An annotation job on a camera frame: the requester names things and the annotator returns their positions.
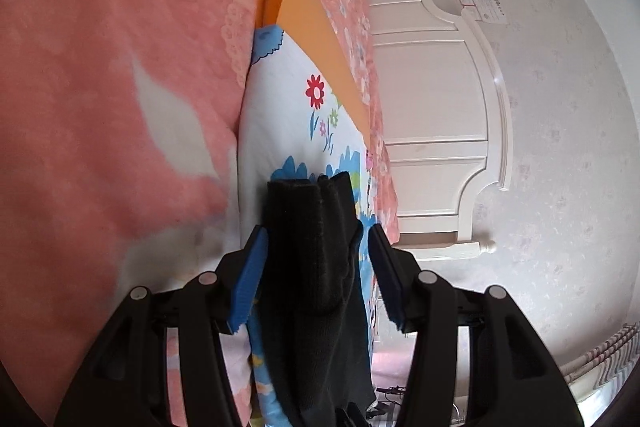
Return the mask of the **checkered quilt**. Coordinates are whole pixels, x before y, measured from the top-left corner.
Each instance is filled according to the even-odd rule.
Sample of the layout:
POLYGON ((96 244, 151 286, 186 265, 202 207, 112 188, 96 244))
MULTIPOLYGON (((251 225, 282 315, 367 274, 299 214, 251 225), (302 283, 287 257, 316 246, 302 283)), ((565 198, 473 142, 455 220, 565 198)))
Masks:
POLYGON ((599 391, 616 395, 639 360, 639 323, 623 327, 599 346, 560 367, 570 392, 582 402, 599 391))

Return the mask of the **black pants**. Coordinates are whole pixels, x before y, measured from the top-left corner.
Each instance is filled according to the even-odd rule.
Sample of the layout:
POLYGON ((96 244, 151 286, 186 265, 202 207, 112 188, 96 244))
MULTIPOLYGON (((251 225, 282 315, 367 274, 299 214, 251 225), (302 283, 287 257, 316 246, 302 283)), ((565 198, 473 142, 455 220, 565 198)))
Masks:
POLYGON ((257 318, 274 392, 291 425, 334 426, 374 401, 349 174, 269 182, 262 226, 257 318))

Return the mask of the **white headboard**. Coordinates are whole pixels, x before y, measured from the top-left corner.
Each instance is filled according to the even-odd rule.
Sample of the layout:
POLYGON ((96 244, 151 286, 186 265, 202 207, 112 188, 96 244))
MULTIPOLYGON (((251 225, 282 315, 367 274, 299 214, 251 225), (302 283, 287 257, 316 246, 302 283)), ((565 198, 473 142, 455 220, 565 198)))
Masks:
POLYGON ((476 199, 511 182, 508 92, 468 12, 434 0, 368 0, 399 245, 422 263, 497 249, 472 232, 476 199))

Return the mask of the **blue cartoon bed sheet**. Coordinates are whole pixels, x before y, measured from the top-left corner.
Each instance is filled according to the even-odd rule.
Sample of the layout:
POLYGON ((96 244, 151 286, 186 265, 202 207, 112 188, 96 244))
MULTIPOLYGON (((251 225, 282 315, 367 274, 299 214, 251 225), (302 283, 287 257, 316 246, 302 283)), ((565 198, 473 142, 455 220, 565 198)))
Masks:
MULTIPOLYGON (((239 129, 241 229, 262 227, 269 182, 316 181, 319 176, 348 173, 356 215, 363 225, 359 268, 370 357, 373 273, 367 233, 376 216, 368 120, 320 0, 258 0, 239 129)), ((269 426, 293 426, 280 407, 267 369, 257 293, 247 329, 262 417, 269 426)), ((361 423, 365 413, 352 405, 338 415, 334 426, 361 423)))

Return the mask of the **pink floral blanket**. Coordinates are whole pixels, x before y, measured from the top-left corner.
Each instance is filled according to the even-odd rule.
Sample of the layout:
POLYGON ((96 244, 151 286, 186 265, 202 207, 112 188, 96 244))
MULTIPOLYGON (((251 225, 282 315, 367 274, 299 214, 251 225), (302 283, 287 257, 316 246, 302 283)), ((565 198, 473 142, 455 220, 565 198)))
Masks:
MULTIPOLYGON (((367 0, 320 0, 369 113, 364 211, 399 235, 367 0)), ((236 148, 257 0, 1 0, 1 360, 51 424, 139 285, 240 246, 236 148)))

